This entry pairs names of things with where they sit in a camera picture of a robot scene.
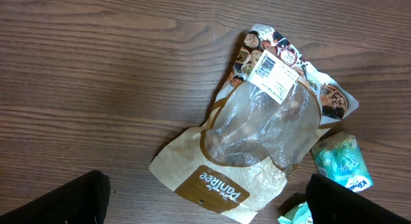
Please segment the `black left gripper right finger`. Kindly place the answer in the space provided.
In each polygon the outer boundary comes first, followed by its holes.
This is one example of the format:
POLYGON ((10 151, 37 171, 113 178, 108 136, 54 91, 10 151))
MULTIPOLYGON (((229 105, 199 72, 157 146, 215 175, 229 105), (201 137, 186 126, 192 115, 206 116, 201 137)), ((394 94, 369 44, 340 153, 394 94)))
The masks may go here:
POLYGON ((306 187, 314 224, 410 224, 342 185, 315 173, 306 187))

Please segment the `beige brown bread bag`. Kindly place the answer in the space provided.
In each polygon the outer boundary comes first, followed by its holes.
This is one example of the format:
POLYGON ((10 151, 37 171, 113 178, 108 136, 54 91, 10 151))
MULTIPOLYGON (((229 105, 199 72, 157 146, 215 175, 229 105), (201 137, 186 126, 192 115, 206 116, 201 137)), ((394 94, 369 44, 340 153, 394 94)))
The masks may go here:
POLYGON ((275 28, 255 24, 206 122, 166 145, 149 169, 180 197, 249 223, 358 106, 275 28))

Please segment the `teal tissue pack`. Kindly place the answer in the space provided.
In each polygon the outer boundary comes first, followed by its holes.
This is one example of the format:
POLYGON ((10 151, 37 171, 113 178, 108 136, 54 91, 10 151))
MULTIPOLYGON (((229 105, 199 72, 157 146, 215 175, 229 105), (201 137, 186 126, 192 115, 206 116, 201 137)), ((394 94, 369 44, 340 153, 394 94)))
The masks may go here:
POLYGON ((374 185, 354 135, 339 132, 311 149, 319 173, 353 192, 374 185))

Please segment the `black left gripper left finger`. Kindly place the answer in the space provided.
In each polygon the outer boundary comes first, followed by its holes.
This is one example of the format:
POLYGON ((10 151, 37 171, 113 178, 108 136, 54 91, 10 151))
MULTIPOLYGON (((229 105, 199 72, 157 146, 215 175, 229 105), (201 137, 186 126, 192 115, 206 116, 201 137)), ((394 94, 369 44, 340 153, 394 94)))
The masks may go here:
POLYGON ((1 215, 1 223, 103 224, 109 198, 109 176, 92 170, 26 205, 1 215))

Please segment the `large teal wipes pack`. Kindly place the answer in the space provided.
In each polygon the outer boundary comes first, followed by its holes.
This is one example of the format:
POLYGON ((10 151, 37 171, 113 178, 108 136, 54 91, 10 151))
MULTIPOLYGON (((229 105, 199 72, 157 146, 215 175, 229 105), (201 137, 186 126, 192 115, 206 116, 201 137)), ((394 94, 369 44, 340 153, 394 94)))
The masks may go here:
POLYGON ((279 224, 313 224, 307 202, 300 203, 278 219, 279 224))

